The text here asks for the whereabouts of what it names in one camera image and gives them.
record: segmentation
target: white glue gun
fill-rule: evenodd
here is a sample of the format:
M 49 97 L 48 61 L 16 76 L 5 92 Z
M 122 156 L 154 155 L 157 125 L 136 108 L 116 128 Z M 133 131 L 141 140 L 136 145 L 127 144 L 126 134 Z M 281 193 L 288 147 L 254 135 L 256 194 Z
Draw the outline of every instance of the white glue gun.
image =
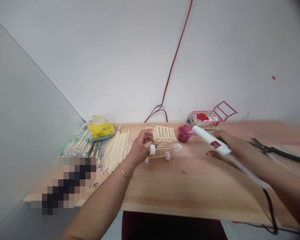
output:
M 231 162 L 233 162 L 242 172 L 248 175 L 248 177 L 253 180 L 257 185 L 260 185 L 263 189 L 268 188 L 268 185 L 264 183 L 260 178 L 254 175 L 249 169 L 247 169 L 242 163 L 240 163 L 234 156 L 230 155 L 231 150 L 228 148 L 224 142 L 212 136 L 206 130 L 199 128 L 198 126 L 193 126 L 192 130 L 203 140 L 205 140 L 209 145 L 220 155 L 226 157 Z
M 215 138 L 211 134 L 209 134 L 206 130 L 199 128 L 198 126 L 194 126 L 192 130 L 203 140 L 205 140 L 209 145 L 220 155 L 225 156 L 231 153 L 231 150 L 228 146 L 221 142 L 219 139 Z

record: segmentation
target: human arm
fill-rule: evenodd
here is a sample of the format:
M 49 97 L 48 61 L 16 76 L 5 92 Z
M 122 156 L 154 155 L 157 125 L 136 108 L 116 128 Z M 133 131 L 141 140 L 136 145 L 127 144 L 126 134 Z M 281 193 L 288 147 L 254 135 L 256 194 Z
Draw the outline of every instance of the human arm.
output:
M 130 179 L 134 169 L 149 155 L 144 144 L 153 141 L 152 132 L 142 130 L 127 157 L 120 163 Z M 66 229 L 62 239 L 101 239 L 116 218 L 128 187 L 119 166 L 95 190 Z
M 232 150 L 231 154 L 237 160 L 272 187 L 281 202 L 300 224 L 300 177 L 276 164 L 243 139 L 225 131 L 217 131 L 213 135 L 229 146 Z M 215 151 L 208 151 L 206 154 L 233 166 L 228 159 Z

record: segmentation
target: miniature shopping cart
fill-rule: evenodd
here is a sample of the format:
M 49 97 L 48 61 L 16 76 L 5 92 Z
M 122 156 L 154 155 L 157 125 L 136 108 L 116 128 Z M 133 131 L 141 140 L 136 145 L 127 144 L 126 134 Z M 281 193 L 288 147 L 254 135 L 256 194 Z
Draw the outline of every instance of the miniature shopping cart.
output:
M 193 126 L 198 126 L 206 130 L 218 129 L 221 123 L 236 113 L 236 110 L 225 101 L 222 101 L 213 110 L 191 112 L 188 122 Z

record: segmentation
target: popsicle stick cart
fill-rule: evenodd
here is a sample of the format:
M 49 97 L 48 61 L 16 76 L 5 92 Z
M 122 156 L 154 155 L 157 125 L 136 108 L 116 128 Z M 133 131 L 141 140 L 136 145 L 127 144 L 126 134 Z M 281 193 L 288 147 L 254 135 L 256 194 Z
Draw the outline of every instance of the popsicle stick cart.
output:
M 154 141 L 150 142 L 150 155 L 152 157 L 147 157 L 145 163 L 148 163 L 150 158 L 165 157 L 166 160 L 170 160 L 170 149 L 174 149 L 176 153 L 181 151 L 182 147 L 179 143 L 171 145 L 177 141 L 173 128 L 156 126 L 154 128 L 146 127 L 146 129 L 152 131 Z

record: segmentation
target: pliers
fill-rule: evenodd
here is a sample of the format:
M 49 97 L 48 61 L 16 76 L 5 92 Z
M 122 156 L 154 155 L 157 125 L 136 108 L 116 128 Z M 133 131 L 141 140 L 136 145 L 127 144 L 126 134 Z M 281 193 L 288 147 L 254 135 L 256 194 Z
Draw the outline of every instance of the pliers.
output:
M 276 149 L 274 147 L 267 147 L 263 144 L 261 144 L 256 138 L 252 137 L 252 140 L 255 143 L 249 142 L 252 146 L 254 146 L 256 149 L 258 149 L 260 152 L 262 152 L 264 155 L 267 155 L 267 153 L 276 153 L 282 157 L 289 158 L 293 161 L 300 163 L 300 157 L 294 156 L 292 154 L 280 151 L 279 149 Z

